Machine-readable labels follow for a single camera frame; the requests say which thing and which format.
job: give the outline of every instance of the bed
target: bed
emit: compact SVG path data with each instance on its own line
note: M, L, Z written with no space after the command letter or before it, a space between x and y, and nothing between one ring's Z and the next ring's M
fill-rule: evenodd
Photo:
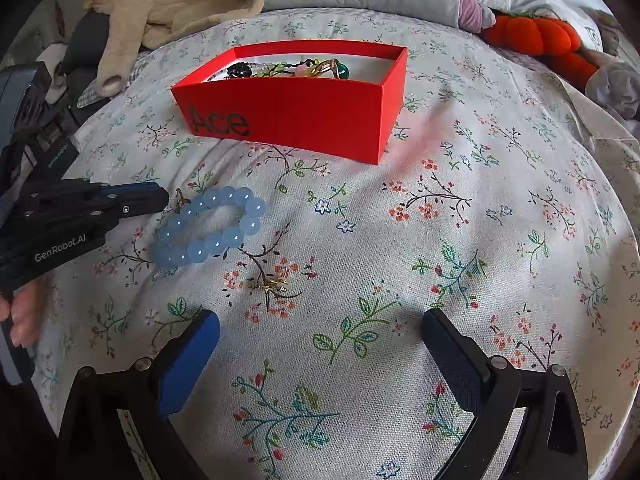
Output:
M291 38L408 47L378 166L190 134L172 84L231 46ZM154 356L206 308L223 335L172 423L210 478L432 478L471 421L420 339L425 309L440 306L488 355L566 368L592 478L630 446L640 147L552 73L416 18L273 10L156 50L76 137L69 178L157 182L172 198L53 272L34 384L54 428L78 368ZM149 247L176 190L193 199L213 186L264 198L261 231L204 264L159 270ZM193 235L228 221L202 214ZM289 282L287 298L252 287L271 275ZM498 478L521 417L486 478Z

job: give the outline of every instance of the red box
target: red box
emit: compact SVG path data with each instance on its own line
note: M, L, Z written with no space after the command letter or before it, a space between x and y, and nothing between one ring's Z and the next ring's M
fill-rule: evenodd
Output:
M306 53L325 55L319 59L378 58L385 60L380 67L388 68L379 82L295 76L206 81L235 60ZM172 92L195 135L281 144L377 164L402 106L406 58L405 47L365 41L249 44L205 63Z

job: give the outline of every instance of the screw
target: screw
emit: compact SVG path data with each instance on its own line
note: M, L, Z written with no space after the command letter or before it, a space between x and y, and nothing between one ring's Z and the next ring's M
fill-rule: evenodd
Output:
M82 379L86 379L87 377L91 377L95 374L95 370L90 366L83 366L78 370L78 376Z
M551 365L551 371L558 377L564 377L566 375L566 370L560 365Z
M141 357L134 363L134 366L136 367L136 370L138 370L139 372L143 372L145 370L149 370L152 363L153 361L148 357Z
M507 359L505 359L501 355L494 355L491 358L491 365L494 368L498 368L498 370L504 370L507 367L507 364Z

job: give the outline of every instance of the pink fabric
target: pink fabric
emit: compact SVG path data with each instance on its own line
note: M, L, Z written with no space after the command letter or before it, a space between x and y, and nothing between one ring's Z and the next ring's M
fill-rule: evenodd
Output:
M479 34L482 28L482 8L476 0L460 0L458 27Z

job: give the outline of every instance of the beige cloth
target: beige cloth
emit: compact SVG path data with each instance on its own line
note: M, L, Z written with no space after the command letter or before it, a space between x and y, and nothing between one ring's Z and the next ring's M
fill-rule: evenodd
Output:
M113 96L124 88L141 44L155 49L217 23L257 16L263 5L264 0L85 0L85 9L110 15L98 94Z

